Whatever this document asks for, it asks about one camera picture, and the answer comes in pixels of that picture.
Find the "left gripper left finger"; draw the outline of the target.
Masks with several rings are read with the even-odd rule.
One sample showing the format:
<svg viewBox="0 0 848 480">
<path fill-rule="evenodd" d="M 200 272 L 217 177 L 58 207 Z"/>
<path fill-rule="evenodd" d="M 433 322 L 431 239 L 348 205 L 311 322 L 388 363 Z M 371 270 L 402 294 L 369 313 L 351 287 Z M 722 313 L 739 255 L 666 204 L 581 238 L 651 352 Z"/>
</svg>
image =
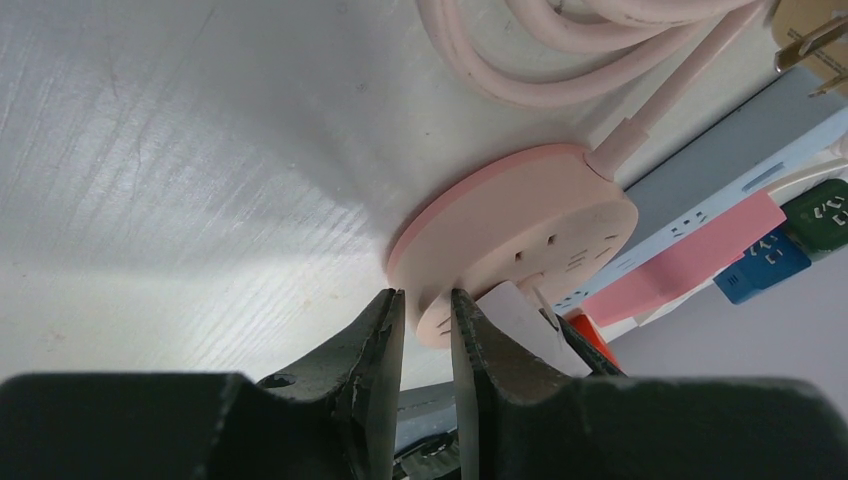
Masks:
<svg viewBox="0 0 848 480">
<path fill-rule="evenodd" d="M 39 373 L 1 386 L 5 479 L 388 479 L 402 291 L 254 382 L 237 372 Z"/>
</svg>

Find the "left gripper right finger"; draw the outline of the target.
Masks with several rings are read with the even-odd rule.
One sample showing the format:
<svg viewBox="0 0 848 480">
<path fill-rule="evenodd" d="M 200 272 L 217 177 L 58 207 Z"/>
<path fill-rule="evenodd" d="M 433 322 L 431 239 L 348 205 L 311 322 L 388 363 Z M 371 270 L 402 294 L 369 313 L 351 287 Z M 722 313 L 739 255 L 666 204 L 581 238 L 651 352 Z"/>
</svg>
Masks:
<svg viewBox="0 0 848 480">
<path fill-rule="evenodd" d="M 465 479 L 843 479 L 847 425 L 812 384 L 628 377 L 590 351 L 572 378 L 451 293 Z"/>
</svg>

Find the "small white plug adapter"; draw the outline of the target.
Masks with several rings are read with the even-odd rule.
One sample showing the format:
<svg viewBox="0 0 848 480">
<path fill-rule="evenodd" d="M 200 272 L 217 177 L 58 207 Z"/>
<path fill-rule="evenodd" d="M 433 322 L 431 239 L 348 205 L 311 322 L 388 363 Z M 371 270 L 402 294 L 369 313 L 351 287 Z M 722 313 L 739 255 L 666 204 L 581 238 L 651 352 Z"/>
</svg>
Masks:
<svg viewBox="0 0 848 480">
<path fill-rule="evenodd" d="M 592 370 L 512 282 L 503 282 L 476 301 L 487 319 L 505 335 L 561 373 L 587 377 Z"/>
</svg>

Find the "red cube socket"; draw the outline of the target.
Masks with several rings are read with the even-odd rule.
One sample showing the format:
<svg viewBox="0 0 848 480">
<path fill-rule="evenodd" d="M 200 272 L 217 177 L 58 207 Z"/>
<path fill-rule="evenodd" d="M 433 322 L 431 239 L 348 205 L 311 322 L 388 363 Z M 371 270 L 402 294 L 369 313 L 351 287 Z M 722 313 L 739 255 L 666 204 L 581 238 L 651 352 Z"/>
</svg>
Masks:
<svg viewBox="0 0 848 480">
<path fill-rule="evenodd" d="M 587 315 L 576 315 L 569 319 L 568 323 L 574 327 L 596 350 L 598 350 L 606 360 L 610 361 L 615 367 L 620 367 L 618 360 L 612 354 L 599 329 Z"/>
</svg>

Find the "pink round socket base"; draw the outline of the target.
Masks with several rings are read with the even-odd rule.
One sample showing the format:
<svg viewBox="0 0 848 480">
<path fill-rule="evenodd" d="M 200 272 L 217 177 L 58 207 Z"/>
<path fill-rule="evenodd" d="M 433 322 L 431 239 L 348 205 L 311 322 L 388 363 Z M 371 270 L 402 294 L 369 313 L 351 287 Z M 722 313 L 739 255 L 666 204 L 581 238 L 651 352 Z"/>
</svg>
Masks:
<svg viewBox="0 0 848 480">
<path fill-rule="evenodd" d="M 550 300 L 581 290 L 622 249 L 638 210 L 584 161 L 585 149 L 549 144 L 497 160 L 427 205 L 391 248 L 386 274 L 406 293 L 419 342 L 450 345 L 450 296 L 478 299 L 510 281 Z"/>
</svg>

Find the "blue cube socket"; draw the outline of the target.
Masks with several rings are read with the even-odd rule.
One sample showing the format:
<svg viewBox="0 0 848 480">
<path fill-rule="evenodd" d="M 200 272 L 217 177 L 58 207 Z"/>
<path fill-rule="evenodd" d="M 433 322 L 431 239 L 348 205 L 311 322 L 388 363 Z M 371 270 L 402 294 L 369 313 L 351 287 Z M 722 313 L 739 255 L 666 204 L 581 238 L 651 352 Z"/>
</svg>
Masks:
<svg viewBox="0 0 848 480">
<path fill-rule="evenodd" d="M 732 304 L 740 305 L 811 265 L 809 256 L 778 227 L 746 248 L 713 282 Z"/>
</svg>

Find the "light blue plug box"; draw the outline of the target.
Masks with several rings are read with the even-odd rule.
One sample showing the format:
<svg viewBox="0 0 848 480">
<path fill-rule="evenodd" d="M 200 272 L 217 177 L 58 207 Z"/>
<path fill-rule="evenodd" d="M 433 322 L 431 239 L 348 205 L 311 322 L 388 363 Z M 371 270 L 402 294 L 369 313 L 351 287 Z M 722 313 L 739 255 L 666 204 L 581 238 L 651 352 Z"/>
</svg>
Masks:
<svg viewBox="0 0 848 480">
<path fill-rule="evenodd" d="M 847 130 L 847 98 L 813 96 L 821 81 L 794 68 L 631 185 L 639 222 L 622 250 L 579 289 L 559 300 L 567 313 L 584 300 L 747 196 L 836 142 Z"/>
</svg>

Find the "green cube socket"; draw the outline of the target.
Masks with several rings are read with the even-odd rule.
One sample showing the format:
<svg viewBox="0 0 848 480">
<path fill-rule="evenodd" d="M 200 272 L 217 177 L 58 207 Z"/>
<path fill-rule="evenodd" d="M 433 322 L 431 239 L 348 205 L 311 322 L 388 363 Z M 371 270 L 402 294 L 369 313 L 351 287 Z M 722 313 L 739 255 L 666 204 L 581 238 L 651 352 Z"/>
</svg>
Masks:
<svg viewBox="0 0 848 480">
<path fill-rule="evenodd" d="M 782 206 L 784 229 L 811 257 L 847 245 L 847 182 L 828 179 Z"/>
</svg>

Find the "white power strip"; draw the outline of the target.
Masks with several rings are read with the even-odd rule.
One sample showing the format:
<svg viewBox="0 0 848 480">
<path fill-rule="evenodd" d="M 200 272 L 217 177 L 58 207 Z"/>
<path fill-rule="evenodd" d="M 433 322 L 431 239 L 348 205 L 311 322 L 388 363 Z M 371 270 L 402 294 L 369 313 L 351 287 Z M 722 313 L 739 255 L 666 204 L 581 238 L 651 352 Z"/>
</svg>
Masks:
<svg viewBox="0 0 848 480">
<path fill-rule="evenodd" d="M 787 203 L 788 201 L 794 199 L 795 197 L 801 195 L 802 193 L 806 192 L 807 190 L 811 189 L 812 187 L 820 184 L 825 180 L 832 178 L 844 179 L 846 177 L 847 161 L 845 159 L 831 160 L 789 174 L 777 180 L 776 182 L 762 188 L 758 192 L 763 191 L 768 193 L 771 199 L 780 207 L 781 205 Z M 664 305 L 659 309 L 646 312 L 639 316 L 623 319 L 607 327 L 600 327 L 591 318 L 590 319 L 599 329 L 604 340 L 610 341 L 631 329 L 649 323 L 661 317 L 662 315 L 674 310 L 675 308 L 677 308 L 677 306 L 685 302 L 692 295 L 711 284 L 714 277 L 706 280 L 704 283 L 695 287 L 695 289 L 691 290 L 684 296 Z"/>
</svg>

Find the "pink triangular power strip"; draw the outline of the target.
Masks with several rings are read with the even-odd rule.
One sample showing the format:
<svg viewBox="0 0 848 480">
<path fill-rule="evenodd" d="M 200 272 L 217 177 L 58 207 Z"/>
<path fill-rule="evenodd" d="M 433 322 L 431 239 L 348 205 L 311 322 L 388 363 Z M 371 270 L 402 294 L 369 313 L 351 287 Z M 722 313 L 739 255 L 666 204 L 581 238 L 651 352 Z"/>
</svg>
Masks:
<svg viewBox="0 0 848 480">
<path fill-rule="evenodd" d="M 600 327 L 659 309 L 741 258 L 784 220 L 760 191 L 589 297 L 581 309 Z"/>
</svg>

